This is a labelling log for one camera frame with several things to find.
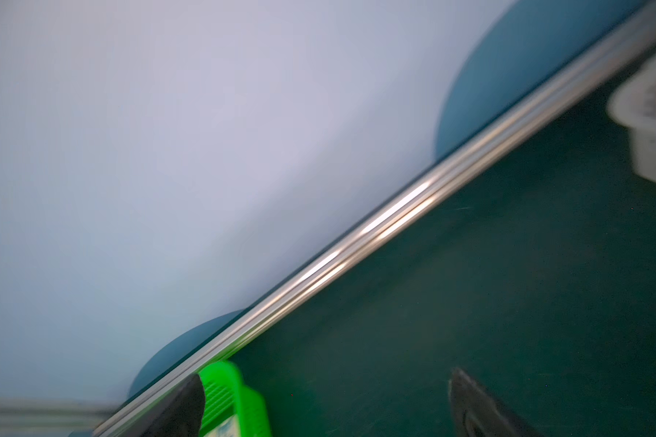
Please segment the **white plastic basket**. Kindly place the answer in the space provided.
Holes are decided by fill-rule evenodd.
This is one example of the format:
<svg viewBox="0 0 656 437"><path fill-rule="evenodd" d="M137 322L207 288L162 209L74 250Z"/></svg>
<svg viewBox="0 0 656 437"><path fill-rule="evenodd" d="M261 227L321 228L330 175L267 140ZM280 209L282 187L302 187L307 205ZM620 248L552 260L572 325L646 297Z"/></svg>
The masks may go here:
<svg viewBox="0 0 656 437"><path fill-rule="evenodd" d="M612 93L607 112L629 131L634 172L656 183L656 54Z"/></svg>

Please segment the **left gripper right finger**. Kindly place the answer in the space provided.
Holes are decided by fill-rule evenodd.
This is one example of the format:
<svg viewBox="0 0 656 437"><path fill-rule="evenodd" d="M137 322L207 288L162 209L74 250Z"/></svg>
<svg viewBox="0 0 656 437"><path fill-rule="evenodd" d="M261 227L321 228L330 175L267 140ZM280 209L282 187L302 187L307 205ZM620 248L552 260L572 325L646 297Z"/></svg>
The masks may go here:
<svg viewBox="0 0 656 437"><path fill-rule="evenodd" d="M455 436L543 436L461 368L451 373L448 400Z"/></svg>

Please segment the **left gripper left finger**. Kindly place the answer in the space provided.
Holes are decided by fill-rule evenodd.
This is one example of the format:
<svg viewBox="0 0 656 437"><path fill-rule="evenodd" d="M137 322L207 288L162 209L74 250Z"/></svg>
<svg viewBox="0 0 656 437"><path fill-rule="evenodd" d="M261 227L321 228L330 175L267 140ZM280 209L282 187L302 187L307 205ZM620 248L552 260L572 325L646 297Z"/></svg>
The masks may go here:
<svg viewBox="0 0 656 437"><path fill-rule="evenodd" d="M136 420L122 435L198 437L202 427L205 402L202 380L198 374L193 374Z"/></svg>

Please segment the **green plastic basket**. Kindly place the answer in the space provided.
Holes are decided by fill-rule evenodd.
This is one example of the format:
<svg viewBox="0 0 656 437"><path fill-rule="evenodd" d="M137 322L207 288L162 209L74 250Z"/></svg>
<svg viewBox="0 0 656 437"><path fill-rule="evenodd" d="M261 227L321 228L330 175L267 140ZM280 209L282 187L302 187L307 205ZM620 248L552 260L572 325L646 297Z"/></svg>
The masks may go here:
<svg viewBox="0 0 656 437"><path fill-rule="evenodd" d="M235 364L213 362L198 375L205 396L200 436L272 436L264 398Z"/></svg>

